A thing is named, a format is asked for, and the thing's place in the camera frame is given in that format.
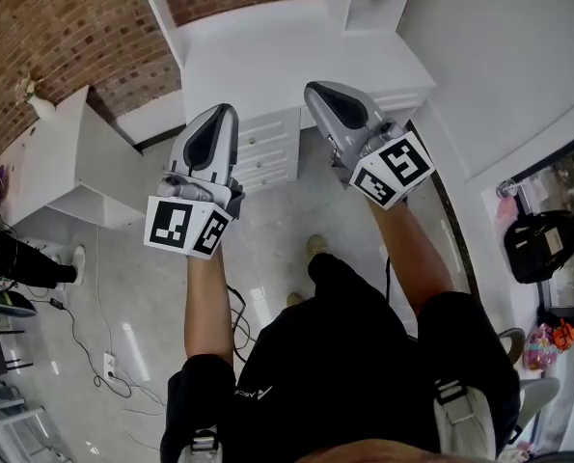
black bag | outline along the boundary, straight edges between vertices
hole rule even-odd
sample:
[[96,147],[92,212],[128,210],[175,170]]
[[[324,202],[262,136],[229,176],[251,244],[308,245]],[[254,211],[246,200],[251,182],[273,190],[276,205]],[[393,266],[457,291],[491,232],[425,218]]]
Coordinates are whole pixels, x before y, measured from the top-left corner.
[[550,280],[574,254],[574,214],[544,211],[521,215],[507,229],[504,243],[516,281]]

black pants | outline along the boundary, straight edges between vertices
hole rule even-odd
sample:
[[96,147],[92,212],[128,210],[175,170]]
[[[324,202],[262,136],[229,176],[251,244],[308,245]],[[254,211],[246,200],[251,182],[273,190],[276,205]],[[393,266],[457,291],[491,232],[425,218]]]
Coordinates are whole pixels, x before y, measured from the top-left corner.
[[58,283],[73,283],[76,269],[58,264],[21,241],[0,231],[0,277],[27,286],[54,288]]

forearm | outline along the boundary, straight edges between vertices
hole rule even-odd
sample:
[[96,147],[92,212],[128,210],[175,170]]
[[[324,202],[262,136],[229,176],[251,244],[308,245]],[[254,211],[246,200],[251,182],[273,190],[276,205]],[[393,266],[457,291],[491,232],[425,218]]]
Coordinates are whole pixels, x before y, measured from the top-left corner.
[[396,277],[415,314],[434,295],[452,291],[441,256],[405,203],[383,210],[369,201]]
[[231,305],[222,247],[210,260],[188,258],[184,326],[186,355],[217,355],[232,365]]

white tile floor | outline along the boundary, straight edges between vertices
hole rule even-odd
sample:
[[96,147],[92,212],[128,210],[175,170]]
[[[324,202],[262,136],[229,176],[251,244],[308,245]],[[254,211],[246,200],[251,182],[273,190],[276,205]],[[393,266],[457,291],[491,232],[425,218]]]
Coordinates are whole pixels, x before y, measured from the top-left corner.
[[[170,142],[162,143],[145,153],[148,193],[155,190],[170,147]],[[253,336],[280,312],[291,291],[313,294],[305,251],[312,233],[325,235],[333,253],[378,289],[385,289],[384,248],[363,197],[344,190],[334,178],[329,170],[329,146],[317,132],[302,135],[300,151],[297,181],[247,198],[241,219],[224,237],[227,280],[248,304],[245,316]],[[432,183],[424,183],[409,204],[446,260],[457,289],[467,290]],[[167,380],[185,360],[185,258],[145,247],[143,227],[140,221],[115,231],[100,230],[99,294],[118,365],[166,401]],[[71,234],[73,245],[83,243],[87,248],[87,270],[83,285],[69,286],[63,300],[76,318],[77,337],[102,372],[102,352],[110,346],[96,301],[96,227],[73,221]],[[392,303],[413,331],[412,313],[400,294],[393,287]],[[51,296],[62,297],[60,292],[49,292],[46,298]],[[236,300],[232,303],[238,307]],[[7,339],[6,348],[36,363],[11,372],[9,378],[33,404],[46,409],[42,422],[49,433],[47,442],[79,463],[158,461],[156,451],[134,444],[120,424],[136,439],[157,447],[164,418],[121,410],[159,414],[160,407],[138,390],[131,399],[121,399],[105,387],[96,388],[87,357],[72,340],[70,317],[48,305],[37,307],[37,317],[22,320],[27,334],[17,343]]]

wall outlet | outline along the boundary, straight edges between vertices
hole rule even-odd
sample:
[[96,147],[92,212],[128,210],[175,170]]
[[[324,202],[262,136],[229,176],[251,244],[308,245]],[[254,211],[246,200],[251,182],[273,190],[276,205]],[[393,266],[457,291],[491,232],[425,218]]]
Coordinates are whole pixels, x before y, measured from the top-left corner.
[[104,352],[104,379],[108,382],[115,382],[115,379],[111,375],[116,375],[115,373],[115,357],[109,353]]

